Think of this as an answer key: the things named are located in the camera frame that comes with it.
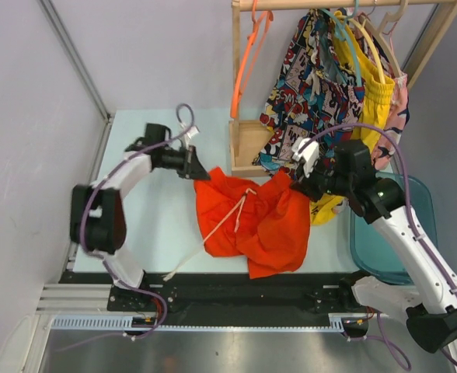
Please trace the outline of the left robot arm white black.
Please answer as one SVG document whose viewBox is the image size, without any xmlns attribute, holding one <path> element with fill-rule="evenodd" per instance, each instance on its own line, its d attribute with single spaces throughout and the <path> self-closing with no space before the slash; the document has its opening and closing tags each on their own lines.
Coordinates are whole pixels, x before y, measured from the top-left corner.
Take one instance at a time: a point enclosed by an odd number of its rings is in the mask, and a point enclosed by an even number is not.
<svg viewBox="0 0 457 373">
<path fill-rule="evenodd" d="M 182 125 L 173 137 L 162 124 L 146 124 L 144 134 L 128 145 L 122 159 L 100 181 L 72 189 L 70 240 L 105 266 L 115 285 L 127 289 L 125 302 L 141 311 L 150 305 L 151 291 L 141 285 L 145 272 L 125 247 L 127 224 L 124 198 L 155 169 L 171 169 L 179 178 L 209 180 L 190 138 L 194 125 Z"/>
</svg>

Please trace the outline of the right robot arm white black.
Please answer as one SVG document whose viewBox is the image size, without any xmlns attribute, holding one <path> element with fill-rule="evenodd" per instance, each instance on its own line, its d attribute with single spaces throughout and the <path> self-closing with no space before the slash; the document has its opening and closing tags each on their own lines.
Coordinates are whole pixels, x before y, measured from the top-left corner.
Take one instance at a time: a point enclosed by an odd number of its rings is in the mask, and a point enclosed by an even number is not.
<svg viewBox="0 0 457 373">
<path fill-rule="evenodd" d="M 429 353 L 457 340 L 457 275 L 426 235 L 406 197 L 407 186 L 378 177 L 360 140 L 335 148 L 332 169 L 323 165 L 319 144 L 310 138 L 299 138 L 291 152 L 298 163 L 293 189 L 311 200 L 325 193 L 346 197 L 350 209 L 391 245 L 416 288 L 404 290 L 358 271 L 344 280 L 340 306 L 348 312 L 369 306 L 389 315 Z"/>
</svg>

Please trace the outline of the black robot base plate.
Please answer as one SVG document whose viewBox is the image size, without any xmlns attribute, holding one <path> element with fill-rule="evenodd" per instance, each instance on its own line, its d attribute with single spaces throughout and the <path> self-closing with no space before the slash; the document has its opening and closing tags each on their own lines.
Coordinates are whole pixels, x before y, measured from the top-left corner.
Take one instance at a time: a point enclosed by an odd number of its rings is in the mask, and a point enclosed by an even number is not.
<svg viewBox="0 0 457 373">
<path fill-rule="evenodd" d="M 179 274 L 163 281 L 146 275 L 140 291 L 112 283 L 108 274 L 65 272 L 67 285 L 107 287 L 105 309 L 130 312 L 127 336 L 140 338 L 151 329 L 297 329 L 333 326 L 340 314 L 341 329 L 367 329 L 375 311 L 359 305 L 346 286 L 357 273 L 279 274 L 249 279 L 246 274 Z"/>
</svg>

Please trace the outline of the orange shorts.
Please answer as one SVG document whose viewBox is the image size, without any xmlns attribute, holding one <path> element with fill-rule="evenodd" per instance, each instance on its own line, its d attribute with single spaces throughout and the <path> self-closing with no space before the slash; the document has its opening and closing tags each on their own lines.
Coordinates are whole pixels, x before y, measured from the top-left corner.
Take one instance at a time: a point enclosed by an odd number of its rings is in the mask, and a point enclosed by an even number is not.
<svg viewBox="0 0 457 373">
<path fill-rule="evenodd" d="M 220 168 L 194 181 L 197 223 L 213 257 L 244 256 L 249 277 L 294 272 L 304 262 L 310 234 L 309 199 L 280 171 L 259 185 Z"/>
</svg>

